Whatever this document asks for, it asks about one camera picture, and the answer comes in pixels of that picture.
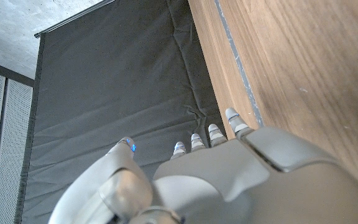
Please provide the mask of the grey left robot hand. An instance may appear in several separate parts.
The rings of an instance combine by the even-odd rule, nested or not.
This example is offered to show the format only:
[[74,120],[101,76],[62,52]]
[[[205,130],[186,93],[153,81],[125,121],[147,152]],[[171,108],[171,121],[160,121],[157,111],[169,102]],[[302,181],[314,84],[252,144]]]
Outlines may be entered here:
[[175,145],[148,179],[122,138],[57,202],[50,223],[358,223],[358,181],[318,146],[282,129],[250,128],[232,108],[228,140]]

